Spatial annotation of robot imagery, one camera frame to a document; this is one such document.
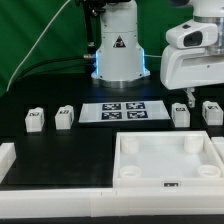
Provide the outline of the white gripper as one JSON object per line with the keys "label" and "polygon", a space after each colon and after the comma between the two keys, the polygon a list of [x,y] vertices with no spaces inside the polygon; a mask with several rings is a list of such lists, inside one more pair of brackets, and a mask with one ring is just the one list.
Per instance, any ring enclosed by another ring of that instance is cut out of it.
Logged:
{"label": "white gripper", "polygon": [[205,48],[177,49],[171,45],[163,52],[160,80],[169,90],[186,89],[188,105],[195,107],[195,88],[224,83],[224,56],[209,55]]}

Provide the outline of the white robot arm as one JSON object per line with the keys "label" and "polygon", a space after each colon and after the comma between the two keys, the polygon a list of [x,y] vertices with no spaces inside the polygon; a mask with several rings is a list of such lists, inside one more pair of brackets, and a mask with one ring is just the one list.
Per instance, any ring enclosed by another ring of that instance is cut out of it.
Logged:
{"label": "white robot arm", "polygon": [[[224,83],[224,0],[170,0],[192,6],[193,18],[166,32],[160,80],[169,90],[183,89],[193,107],[196,87]],[[150,75],[138,44],[137,5],[107,1],[101,16],[101,45],[96,51],[94,82],[125,88]]]}

